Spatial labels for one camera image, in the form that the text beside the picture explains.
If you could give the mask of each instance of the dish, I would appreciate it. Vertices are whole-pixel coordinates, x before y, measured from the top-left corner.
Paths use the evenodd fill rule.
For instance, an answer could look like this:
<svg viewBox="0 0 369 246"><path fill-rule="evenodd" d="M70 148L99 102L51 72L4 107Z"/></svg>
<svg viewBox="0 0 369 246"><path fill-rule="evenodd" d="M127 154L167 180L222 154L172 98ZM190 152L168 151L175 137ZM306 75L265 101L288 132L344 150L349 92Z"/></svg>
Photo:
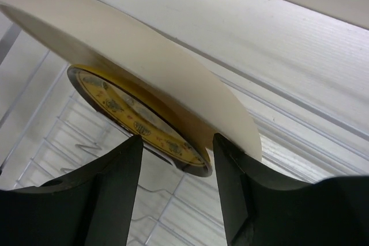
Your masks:
<svg viewBox="0 0 369 246"><path fill-rule="evenodd" d="M97 112L132 134L141 135L148 145L173 159L177 168L197 176L211 174L206 149L179 134L170 122L180 124L180 120L155 96L128 80L89 66L70 66L67 75Z"/></svg>
<svg viewBox="0 0 369 246"><path fill-rule="evenodd" d="M256 125L239 100L193 56L97 0L0 0L0 11L72 64L128 80L170 109L176 129L212 149L221 133L261 160Z"/></svg>

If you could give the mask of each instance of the white wire rack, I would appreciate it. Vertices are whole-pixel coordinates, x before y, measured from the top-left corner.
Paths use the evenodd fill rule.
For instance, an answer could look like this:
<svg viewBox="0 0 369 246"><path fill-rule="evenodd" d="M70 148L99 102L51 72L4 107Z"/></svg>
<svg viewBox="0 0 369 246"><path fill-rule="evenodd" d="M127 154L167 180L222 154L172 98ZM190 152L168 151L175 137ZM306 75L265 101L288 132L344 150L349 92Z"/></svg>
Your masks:
<svg viewBox="0 0 369 246"><path fill-rule="evenodd" d="M364 131L160 33L199 55L205 66L241 101L247 98L245 105L252 107L249 111L261 133L266 165L309 182L331 175L369 173L368 153L357 147L358 144L317 127L280 103L288 101L326 124L366 141L369 136ZM0 64L0 73L6 72L4 76L11 75L6 71L7 64L18 65L17 76L22 76L11 97L0 103L5 105L0 107L3 114L0 143L4 155L1 188L39 186L100 157L129 137L126 130L95 112L76 93L66 78L67 62L15 24L0 40ZM231 78L232 74L277 95L279 104L246 89ZM292 122L290 126L298 126L306 134L314 133L319 137L318 143L302 136L305 133L296 131L295 127L291 130L266 118L257 110L261 106L266 112L278 113ZM336 150L345 155L333 153ZM152 151L149 147L144 151L128 245L226 245L215 175L201 179L184 174L152 155ZM174 165L167 157L163 159Z"/></svg>

